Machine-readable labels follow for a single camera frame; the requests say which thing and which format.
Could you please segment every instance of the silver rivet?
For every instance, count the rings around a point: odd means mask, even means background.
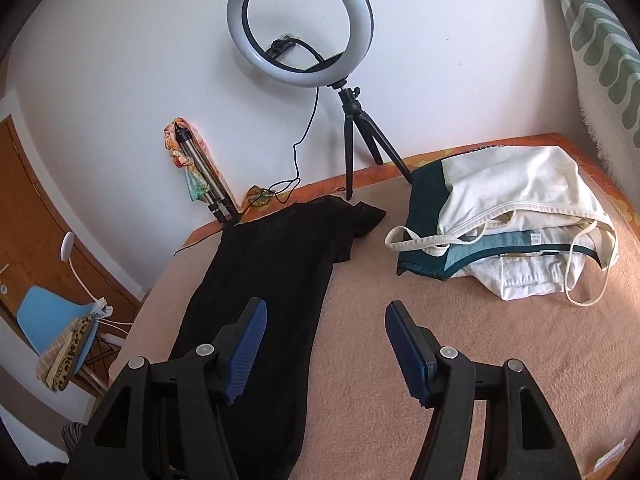
[[[443,346],[440,349],[440,355],[447,359],[455,359],[458,357],[458,351],[453,346]]]
[[[137,370],[138,368],[142,367],[144,364],[145,364],[145,358],[143,357],[137,356],[129,359],[129,368],[133,368],[134,370]]]
[[[509,359],[507,366],[514,372],[521,372],[524,370],[524,363],[518,359]]]
[[[196,354],[198,355],[211,355],[213,354],[213,345],[209,343],[204,343],[196,348]]]

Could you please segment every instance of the tripod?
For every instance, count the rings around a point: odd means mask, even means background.
[[[411,171],[409,171],[409,168],[402,158],[400,158],[400,155],[398,155],[398,152],[396,152],[378,125],[369,117],[369,114],[362,109],[357,99],[358,95],[360,95],[360,88],[357,86],[353,90],[351,88],[345,88],[344,85],[346,85],[346,83],[346,79],[343,79],[338,83],[340,84],[339,87],[331,86],[335,90],[340,88],[338,95],[340,96],[340,101],[342,101],[342,110],[344,110],[344,163],[346,167],[347,200],[351,200],[353,196],[353,123],[355,123],[362,139],[364,139],[375,163],[379,166],[384,164],[380,156],[380,151],[376,146],[377,142],[410,184],[412,181]]]

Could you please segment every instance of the beige bedspread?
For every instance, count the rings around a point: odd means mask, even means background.
[[[406,218],[409,186],[396,178],[355,190],[354,202],[388,213],[370,235],[354,242],[351,261],[334,267],[312,353],[304,446],[291,478],[411,475],[430,412],[409,396],[386,338],[384,309],[391,300],[402,300],[418,325],[472,360],[523,360],[582,472],[620,440],[633,437],[640,426],[640,246],[595,191],[616,223],[621,257],[604,298],[581,308],[564,294],[503,302],[473,278],[443,283],[408,272],[396,276],[397,255],[383,240]],[[112,378],[134,355],[167,359],[219,240],[214,235],[172,260],[112,365]],[[586,300],[600,290],[602,279],[589,262],[573,296]],[[483,417],[484,406],[476,402],[465,480],[477,474]]]

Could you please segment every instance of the wooden door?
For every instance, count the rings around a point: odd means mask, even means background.
[[[68,226],[34,176],[18,142],[11,118],[0,122],[0,300],[15,316],[32,285],[77,304],[93,300],[60,260],[60,243]],[[96,298],[113,307],[111,319],[133,322],[140,302],[129,294],[76,239],[71,259],[78,276]],[[108,330],[124,336],[118,330]]]

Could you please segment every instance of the white round lamp head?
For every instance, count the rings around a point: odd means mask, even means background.
[[[307,70],[293,68],[267,56],[249,29],[249,0],[228,0],[226,22],[238,50],[265,75],[293,86],[329,86],[346,78],[364,59],[373,39],[373,13],[369,0],[342,0],[349,16],[349,42],[340,56]]]
[[[64,239],[62,240],[62,245],[60,245],[60,259],[63,262],[68,262],[71,257],[71,251],[74,248],[74,241],[76,240],[76,236],[69,231]]]

